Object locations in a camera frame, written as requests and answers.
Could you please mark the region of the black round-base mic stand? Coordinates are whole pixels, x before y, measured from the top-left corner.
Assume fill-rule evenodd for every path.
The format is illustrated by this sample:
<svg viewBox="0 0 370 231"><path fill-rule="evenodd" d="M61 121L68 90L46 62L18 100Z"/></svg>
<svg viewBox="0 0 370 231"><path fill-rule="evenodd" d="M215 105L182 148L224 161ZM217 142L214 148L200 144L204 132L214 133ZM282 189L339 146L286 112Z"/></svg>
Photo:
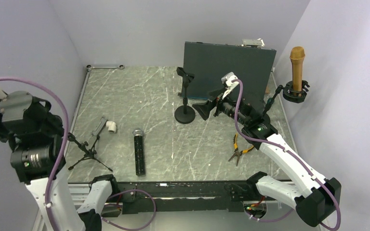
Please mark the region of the black round-base mic stand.
<svg viewBox="0 0 370 231"><path fill-rule="evenodd" d="M196 115L195 110L188 105L187 88L194 79L194 75L187 73L182 67L177 67L177 75L182 77L183 87L183 105L179 106L174 112L174 118L181 124L189 124L194 121Z"/></svg>

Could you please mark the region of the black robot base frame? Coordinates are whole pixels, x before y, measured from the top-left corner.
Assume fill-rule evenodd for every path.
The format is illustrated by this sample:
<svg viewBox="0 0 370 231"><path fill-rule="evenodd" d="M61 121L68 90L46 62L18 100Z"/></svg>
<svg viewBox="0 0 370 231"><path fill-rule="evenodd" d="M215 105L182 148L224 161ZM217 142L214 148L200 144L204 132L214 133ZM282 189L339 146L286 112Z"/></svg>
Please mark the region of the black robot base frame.
<svg viewBox="0 0 370 231"><path fill-rule="evenodd" d="M226 210L242 212L251 205L262 207L264 197L247 180L118 182L112 174L89 182L108 180L107 202L122 206L123 214Z"/></svg>

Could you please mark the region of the black tripod mic stand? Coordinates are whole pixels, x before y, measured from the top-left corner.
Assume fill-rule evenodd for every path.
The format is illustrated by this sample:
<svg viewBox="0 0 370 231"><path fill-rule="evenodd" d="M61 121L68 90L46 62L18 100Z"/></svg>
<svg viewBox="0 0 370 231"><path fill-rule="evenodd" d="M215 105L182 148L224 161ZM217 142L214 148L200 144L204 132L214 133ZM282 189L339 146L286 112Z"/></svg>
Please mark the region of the black tripod mic stand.
<svg viewBox="0 0 370 231"><path fill-rule="evenodd" d="M106 169L108 169L109 171L113 172L113 170L111 168L109 168L108 166L106 166L103 162L101 162L99 159L97 159L95 156L97 155L97 151L95 149L95 146L97 144L97 142L100 140L100 135L96 135L96 139L94 141L94 143L92 144L91 148L90 149L87 149L87 146L88 146L88 142L85 141L83 143L81 142L78 142L75 135L73 135L71 132L68 133L68 136L67 136L67 139L68 141L70 142L74 142L78 148L84 152L84 155L83 157L78 160L75 164L73 164L72 166L68 167L68 170L73 170L74 167L79 164L80 162L84 161L84 160L95 160L97 161L98 163L100 163L101 165L103 165Z"/></svg>

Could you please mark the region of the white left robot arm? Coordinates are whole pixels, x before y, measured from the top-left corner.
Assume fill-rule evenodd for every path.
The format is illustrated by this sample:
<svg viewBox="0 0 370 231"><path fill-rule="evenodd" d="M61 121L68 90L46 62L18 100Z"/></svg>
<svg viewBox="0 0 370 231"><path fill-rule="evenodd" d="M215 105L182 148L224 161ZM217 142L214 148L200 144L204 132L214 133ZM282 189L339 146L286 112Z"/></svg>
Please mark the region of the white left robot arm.
<svg viewBox="0 0 370 231"><path fill-rule="evenodd" d="M53 230L46 211L50 207L59 231L100 231L105 203L119 196L113 175L95 177L86 200L75 208L66 179L66 160L62 157L52 182L51 201L45 202L46 184L60 156L64 134L61 118L50 109L47 100L28 92L6 94L0 90L0 141L9 144L11 166L34 196L48 230Z"/></svg>

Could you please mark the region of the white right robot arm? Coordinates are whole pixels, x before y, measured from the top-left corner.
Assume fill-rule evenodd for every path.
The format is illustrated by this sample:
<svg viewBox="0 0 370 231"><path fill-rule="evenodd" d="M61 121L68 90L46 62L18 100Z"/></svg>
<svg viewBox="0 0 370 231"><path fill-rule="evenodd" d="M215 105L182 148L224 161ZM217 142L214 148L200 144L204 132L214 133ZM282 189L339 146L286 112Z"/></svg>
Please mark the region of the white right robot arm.
<svg viewBox="0 0 370 231"><path fill-rule="evenodd" d="M271 158L294 183L289 185L259 172L248 179L246 193L249 198L276 199L295 210L311 227L320 225L330 231L340 228L341 183L316 171L287 144L270 122L266 113L268 105L259 103L259 108L255 108L248 98L239 95L233 100L222 90L214 92L206 102L192 106L203 120L207 120L212 111L214 116L224 114L232 118L237 134Z"/></svg>

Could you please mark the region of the white pipe elbow fitting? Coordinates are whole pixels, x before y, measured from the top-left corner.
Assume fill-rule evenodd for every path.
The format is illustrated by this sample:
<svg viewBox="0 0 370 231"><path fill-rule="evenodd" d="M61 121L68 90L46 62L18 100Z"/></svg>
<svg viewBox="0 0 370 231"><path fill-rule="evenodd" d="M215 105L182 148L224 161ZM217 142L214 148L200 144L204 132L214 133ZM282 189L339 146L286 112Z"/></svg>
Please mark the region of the white pipe elbow fitting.
<svg viewBox="0 0 370 231"><path fill-rule="evenodd" d="M118 127L116 122L114 121L107 121L106 122L107 131L111 134L117 133Z"/></svg>

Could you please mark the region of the black silver-mesh microphone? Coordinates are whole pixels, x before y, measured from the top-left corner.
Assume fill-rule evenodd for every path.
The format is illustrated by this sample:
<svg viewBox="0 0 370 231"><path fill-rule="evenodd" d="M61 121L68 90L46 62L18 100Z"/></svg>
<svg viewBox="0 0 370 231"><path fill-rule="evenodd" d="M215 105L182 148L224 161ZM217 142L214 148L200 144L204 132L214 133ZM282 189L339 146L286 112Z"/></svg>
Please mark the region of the black silver-mesh microphone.
<svg viewBox="0 0 370 231"><path fill-rule="evenodd" d="M135 157L135 172L139 177L145 176L145 154L144 154L144 131L140 128L134 129L134 157Z"/></svg>

